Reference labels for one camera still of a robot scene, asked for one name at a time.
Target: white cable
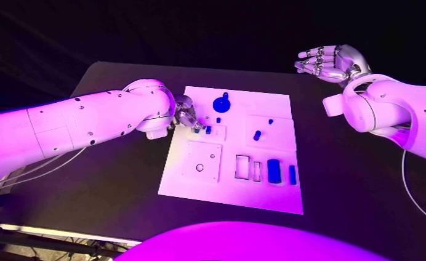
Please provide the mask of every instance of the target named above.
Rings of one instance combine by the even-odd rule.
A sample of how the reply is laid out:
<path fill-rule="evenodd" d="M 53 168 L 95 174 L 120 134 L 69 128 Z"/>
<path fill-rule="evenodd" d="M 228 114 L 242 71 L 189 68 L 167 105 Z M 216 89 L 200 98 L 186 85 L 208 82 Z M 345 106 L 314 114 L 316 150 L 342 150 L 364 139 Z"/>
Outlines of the white cable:
<path fill-rule="evenodd" d="M 408 196 L 410 196 L 410 199 L 416 205 L 416 207 L 418 208 L 418 210 L 421 211 L 421 213 L 426 215 L 426 212 L 423 211 L 423 209 L 420 208 L 416 200 L 413 199 L 413 196 L 410 194 L 410 191 L 408 191 L 408 187 L 405 185 L 405 173 L 404 173 L 404 163 L 405 163 L 405 150 L 404 150 L 404 153 L 401 154 L 401 181 L 404 182 L 404 188 L 405 188 L 405 192 L 408 193 Z"/>
<path fill-rule="evenodd" d="M 18 175 L 16 175 L 16 176 L 13 176 L 13 177 L 8 177 L 8 178 L 4 179 L 4 180 L 0 180 L 0 184 L 4 183 L 4 182 L 7 182 L 7 181 L 10 181 L 10 180 L 13 180 L 13 179 L 16 179 L 16 178 L 18 178 L 18 177 L 21 177 L 21 176 L 24 176 L 24 175 L 27 175 L 27 174 L 31 173 L 33 171 L 39 170 L 39 169 L 40 169 L 43 166 L 46 166 L 52 161 L 57 160 L 63 155 L 65 155 L 65 154 L 55 156 L 55 157 L 53 157 L 49 161 L 46 161 L 42 165 L 39 165 L 39 166 L 37 166 L 36 168 L 33 168 L 31 170 L 23 172 L 21 174 L 18 174 Z"/>
<path fill-rule="evenodd" d="M 34 176 L 34 177 L 31 177 L 31 178 L 29 178 L 29 179 L 24 179 L 23 181 L 18 181 L 18 182 L 14 182 L 14 183 L 11 183 L 11 184 L 8 184 L 8 185 L 5 185 L 5 186 L 1 186 L 0 187 L 0 189 L 3 189 L 3 188 L 5 188 L 5 187 L 8 187 L 8 186 L 13 186 L 13 185 L 16 185 L 16 184 L 18 184 L 18 183 L 23 183 L 23 182 L 26 182 L 26 181 L 30 181 L 30 180 L 33 180 L 33 179 L 37 179 L 37 178 L 40 178 L 43 175 L 47 175 L 49 173 L 52 173 L 56 169 L 59 169 L 60 167 L 63 167 L 75 158 L 76 158 L 76 156 L 79 155 L 79 153 L 85 150 L 86 148 L 83 147 L 79 151 L 78 151 L 78 153 L 76 153 L 76 155 L 62 164 L 62 165 L 59 165 L 57 167 L 55 167 L 49 172 L 46 172 L 46 173 L 43 173 L 43 174 L 40 174 L 40 175 L 37 175 L 37 176 Z"/>

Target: robotic hand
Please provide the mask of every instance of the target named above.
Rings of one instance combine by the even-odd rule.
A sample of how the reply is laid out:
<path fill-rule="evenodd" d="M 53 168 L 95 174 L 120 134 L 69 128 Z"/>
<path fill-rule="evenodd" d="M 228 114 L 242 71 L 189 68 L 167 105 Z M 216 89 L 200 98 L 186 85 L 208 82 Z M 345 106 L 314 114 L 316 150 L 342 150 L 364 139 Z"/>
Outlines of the robotic hand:
<path fill-rule="evenodd" d="M 426 87 L 372 74 L 361 53 L 348 45 L 299 53 L 297 72 L 338 83 L 343 92 L 323 99 L 327 116 L 343 114 L 358 132 L 394 141 L 426 158 Z"/>
<path fill-rule="evenodd" d="M 108 141 L 134 129 L 148 139 L 180 124 L 195 129 L 192 100 L 140 79 L 122 89 L 0 114 L 0 178 L 21 166 Z"/>

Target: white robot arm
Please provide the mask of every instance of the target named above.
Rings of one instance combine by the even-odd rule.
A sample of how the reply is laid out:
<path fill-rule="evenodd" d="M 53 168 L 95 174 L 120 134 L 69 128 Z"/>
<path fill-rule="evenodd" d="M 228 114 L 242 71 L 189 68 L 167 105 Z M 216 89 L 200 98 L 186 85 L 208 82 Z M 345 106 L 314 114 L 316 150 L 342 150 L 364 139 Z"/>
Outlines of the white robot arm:
<path fill-rule="evenodd" d="M 426 158 L 426 87 L 372 74 L 361 53 L 348 45 L 299 53 L 297 72 L 338 83 L 343 92 L 323 99 L 327 116 L 343 114 L 358 132 L 369 132 Z"/>
<path fill-rule="evenodd" d="M 0 178 L 21 166 L 111 140 L 134 129 L 148 139 L 176 124 L 202 129 L 192 100 L 160 81 L 140 79 L 111 90 L 0 114 Z"/>

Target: black background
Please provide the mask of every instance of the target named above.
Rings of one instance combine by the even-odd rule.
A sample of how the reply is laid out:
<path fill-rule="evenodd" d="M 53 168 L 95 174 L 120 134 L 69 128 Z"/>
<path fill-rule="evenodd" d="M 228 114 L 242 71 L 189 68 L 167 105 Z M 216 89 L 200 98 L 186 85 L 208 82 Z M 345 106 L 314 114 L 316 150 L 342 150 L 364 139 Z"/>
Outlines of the black background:
<path fill-rule="evenodd" d="M 98 60 L 294 73 L 330 44 L 421 84 L 423 1 L 0 0 L 0 109 L 66 98 Z"/>

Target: white board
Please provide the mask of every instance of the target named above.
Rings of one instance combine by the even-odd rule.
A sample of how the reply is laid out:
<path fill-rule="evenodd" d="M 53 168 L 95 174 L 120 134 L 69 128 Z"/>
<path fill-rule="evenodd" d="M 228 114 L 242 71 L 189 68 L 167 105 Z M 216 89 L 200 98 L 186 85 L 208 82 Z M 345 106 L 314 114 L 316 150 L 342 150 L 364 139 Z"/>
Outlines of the white board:
<path fill-rule="evenodd" d="M 218 113 L 212 105 L 223 93 L 231 108 Z M 186 87 L 184 95 L 210 134 L 174 128 L 157 194 L 303 214 L 288 96 L 203 87 Z M 257 140 L 255 131 L 261 133 Z M 248 179 L 235 176 L 236 156 L 248 157 Z M 270 159 L 280 162 L 280 183 L 268 182 Z M 245 174 L 244 159 L 238 164 Z M 296 168 L 294 185 L 288 166 Z"/>

